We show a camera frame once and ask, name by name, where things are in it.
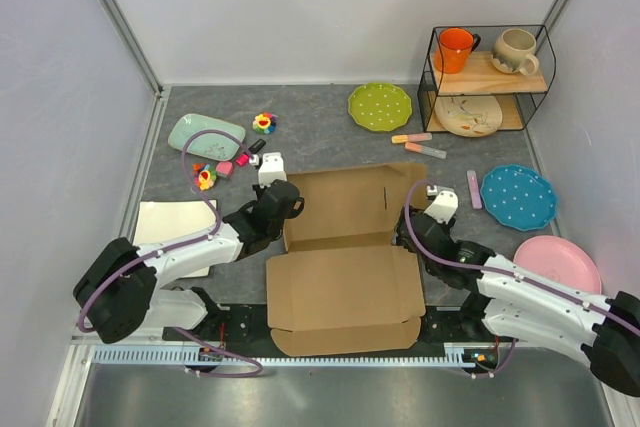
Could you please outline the brown cardboard box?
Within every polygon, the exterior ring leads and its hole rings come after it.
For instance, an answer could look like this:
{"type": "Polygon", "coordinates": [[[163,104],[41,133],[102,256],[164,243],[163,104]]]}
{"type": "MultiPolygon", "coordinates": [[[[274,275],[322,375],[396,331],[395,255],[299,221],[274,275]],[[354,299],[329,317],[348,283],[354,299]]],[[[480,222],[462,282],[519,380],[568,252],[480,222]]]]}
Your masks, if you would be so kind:
{"type": "Polygon", "coordinates": [[[426,313],[418,259],[392,243],[404,204],[425,209],[423,164],[289,175],[305,200],[266,263],[267,324],[292,357],[408,349],[426,313]]]}

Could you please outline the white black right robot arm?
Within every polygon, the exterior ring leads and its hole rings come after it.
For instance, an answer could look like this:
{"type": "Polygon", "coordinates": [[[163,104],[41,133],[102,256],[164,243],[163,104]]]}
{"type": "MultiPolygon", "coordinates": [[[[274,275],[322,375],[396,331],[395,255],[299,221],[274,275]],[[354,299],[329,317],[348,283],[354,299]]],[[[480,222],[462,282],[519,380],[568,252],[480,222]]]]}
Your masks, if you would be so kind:
{"type": "Polygon", "coordinates": [[[451,222],[406,206],[394,242],[416,254],[429,275],[469,293],[458,315],[467,339],[487,334],[533,343],[584,364],[610,388],[639,394],[639,300],[563,286],[476,242],[455,241],[451,222]]]}

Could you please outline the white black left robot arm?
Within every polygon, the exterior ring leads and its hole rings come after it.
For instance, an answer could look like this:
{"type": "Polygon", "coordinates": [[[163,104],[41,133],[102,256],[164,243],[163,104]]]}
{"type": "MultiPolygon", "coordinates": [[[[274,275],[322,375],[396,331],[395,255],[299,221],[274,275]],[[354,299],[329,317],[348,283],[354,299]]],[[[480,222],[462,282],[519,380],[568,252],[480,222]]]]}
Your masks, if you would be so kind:
{"type": "Polygon", "coordinates": [[[265,250],[281,237],[284,223],[304,209],[304,198],[288,181],[254,190],[255,200],[224,217],[215,215],[211,227],[193,234],[141,246],[125,237],[110,241],[73,289],[81,307],[79,330],[97,333],[106,344],[141,327],[182,328],[198,340],[215,336],[220,318],[211,300],[164,286],[265,250]]]}

